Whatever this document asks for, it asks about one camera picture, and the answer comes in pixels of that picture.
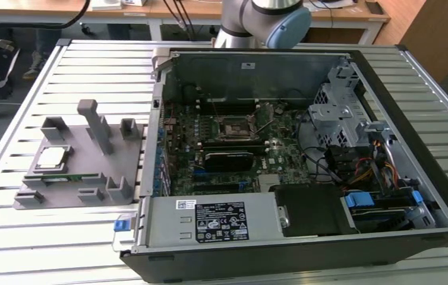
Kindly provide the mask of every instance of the white label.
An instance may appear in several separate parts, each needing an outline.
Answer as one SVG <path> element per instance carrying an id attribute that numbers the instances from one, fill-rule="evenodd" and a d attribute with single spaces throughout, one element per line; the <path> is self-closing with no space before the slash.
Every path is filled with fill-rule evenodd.
<path id="1" fill-rule="evenodd" d="M 195 209 L 197 200 L 176 200 L 176 210 Z"/>
<path id="2" fill-rule="evenodd" d="M 246 235 L 248 230 L 234 230 L 234 235 Z"/>
<path id="3" fill-rule="evenodd" d="M 68 182 L 66 178 L 45 178 L 41 181 L 44 182 Z"/>
<path id="4" fill-rule="evenodd" d="M 123 13 L 123 16 L 145 17 L 144 13 Z"/>
<path id="5" fill-rule="evenodd" d="M 240 64 L 240 69 L 255 69 L 255 62 L 243 62 Z"/>

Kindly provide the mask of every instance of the motherboard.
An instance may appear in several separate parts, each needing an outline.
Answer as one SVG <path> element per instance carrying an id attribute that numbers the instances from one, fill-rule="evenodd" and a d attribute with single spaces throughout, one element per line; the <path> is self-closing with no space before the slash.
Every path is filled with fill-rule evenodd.
<path id="1" fill-rule="evenodd" d="M 267 192 L 308 183 L 295 128 L 303 110 L 282 101 L 167 104 L 169 195 Z"/>

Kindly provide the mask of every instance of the circuit board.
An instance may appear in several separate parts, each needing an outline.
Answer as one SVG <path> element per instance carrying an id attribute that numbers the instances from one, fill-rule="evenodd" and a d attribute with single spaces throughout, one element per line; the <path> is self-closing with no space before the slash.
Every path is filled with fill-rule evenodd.
<path id="1" fill-rule="evenodd" d="M 168 105 L 164 127 L 169 195 L 227 193 L 223 189 L 205 190 L 207 185 L 228 185 L 238 193 L 259 192 L 258 176 L 264 174 L 276 174 L 280 184 L 310 183 L 308 169 L 294 136 L 300 113 L 302 110 L 287 109 L 282 102 L 258 103 L 255 111 L 246 116 L 203 115 L 193 105 Z M 247 127 L 239 128 L 248 124 L 246 119 L 251 122 L 250 131 Z M 254 156 L 251 168 L 246 171 L 207 173 L 201 166 L 200 143 L 218 138 L 223 140 L 223 134 L 236 138 L 252 135 L 266 144 L 266 152 Z"/>

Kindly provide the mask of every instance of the blue latch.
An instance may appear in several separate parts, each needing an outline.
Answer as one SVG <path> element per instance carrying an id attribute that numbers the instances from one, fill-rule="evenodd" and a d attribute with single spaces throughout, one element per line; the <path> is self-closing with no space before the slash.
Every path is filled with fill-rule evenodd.
<path id="1" fill-rule="evenodd" d="M 417 190 L 413 190 L 411 196 L 414 197 L 415 203 L 422 204 L 423 200 L 422 200 L 421 192 Z"/>
<path id="2" fill-rule="evenodd" d="M 345 196 L 345 202 L 349 208 L 373 206 L 371 194 L 367 192 L 351 192 Z"/>
<path id="3" fill-rule="evenodd" d="M 131 230 L 131 220 L 116 220 L 113 221 L 115 232 L 128 232 Z"/>

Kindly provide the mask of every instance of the sticker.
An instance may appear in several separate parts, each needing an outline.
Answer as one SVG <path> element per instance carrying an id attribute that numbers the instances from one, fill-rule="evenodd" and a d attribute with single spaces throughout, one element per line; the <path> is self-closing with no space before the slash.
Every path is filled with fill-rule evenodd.
<path id="1" fill-rule="evenodd" d="M 123 13 L 123 16 L 145 17 L 144 13 Z"/>
<path id="2" fill-rule="evenodd" d="M 244 202 L 193 205 L 195 239 L 199 243 L 248 240 Z"/>
<path id="3" fill-rule="evenodd" d="M 240 69 L 255 69 L 255 62 L 244 62 L 240 64 Z"/>
<path id="4" fill-rule="evenodd" d="M 197 200 L 176 200 L 176 210 L 195 209 Z"/>
<path id="5" fill-rule="evenodd" d="M 44 178 L 44 182 L 68 182 L 68 178 Z"/>

